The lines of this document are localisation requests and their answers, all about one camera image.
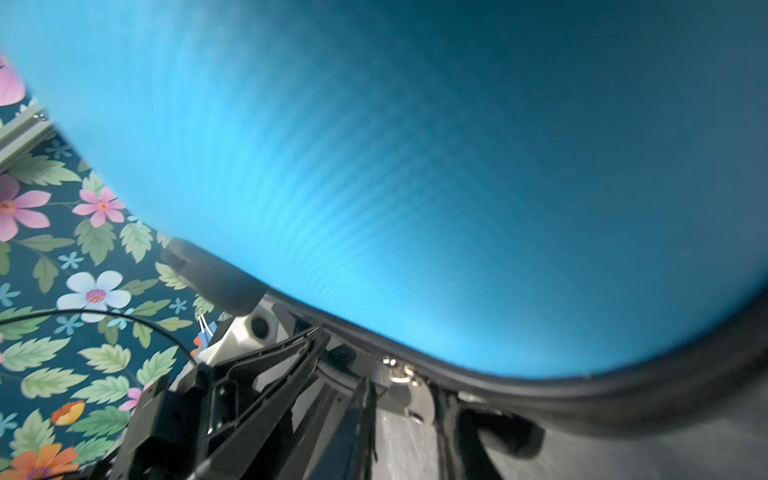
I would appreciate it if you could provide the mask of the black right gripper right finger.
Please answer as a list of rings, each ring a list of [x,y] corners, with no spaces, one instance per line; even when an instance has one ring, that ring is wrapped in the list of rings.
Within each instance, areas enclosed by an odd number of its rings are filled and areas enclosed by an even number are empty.
[[[438,478],[500,480],[474,422],[474,411],[455,392],[434,386]]]

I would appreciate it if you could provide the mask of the blue hard-shell suitcase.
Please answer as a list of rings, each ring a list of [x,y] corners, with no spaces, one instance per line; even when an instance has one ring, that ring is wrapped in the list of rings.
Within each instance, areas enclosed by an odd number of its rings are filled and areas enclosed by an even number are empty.
[[[767,372],[763,1],[5,1],[1,49],[222,309],[580,434]]]

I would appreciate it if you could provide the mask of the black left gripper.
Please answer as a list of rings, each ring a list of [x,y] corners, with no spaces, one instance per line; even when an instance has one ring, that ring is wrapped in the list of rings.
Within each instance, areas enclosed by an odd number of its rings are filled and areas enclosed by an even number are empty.
[[[329,335],[310,328],[214,367],[188,387],[145,392],[110,479],[300,479],[309,462],[289,431],[290,409]]]

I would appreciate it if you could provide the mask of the aluminium cage frame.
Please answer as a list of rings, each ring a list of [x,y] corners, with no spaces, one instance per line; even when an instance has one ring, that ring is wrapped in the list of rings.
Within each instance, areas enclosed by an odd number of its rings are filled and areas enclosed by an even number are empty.
[[[46,108],[34,103],[1,128],[1,173],[6,172],[21,156],[40,144],[52,131]]]

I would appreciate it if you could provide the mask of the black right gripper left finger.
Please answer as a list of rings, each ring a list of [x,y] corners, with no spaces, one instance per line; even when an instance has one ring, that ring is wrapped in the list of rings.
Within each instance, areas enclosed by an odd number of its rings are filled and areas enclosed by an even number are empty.
[[[355,390],[309,479],[372,478],[372,466],[376,460],[376,410],[375,387],[365,379]]]

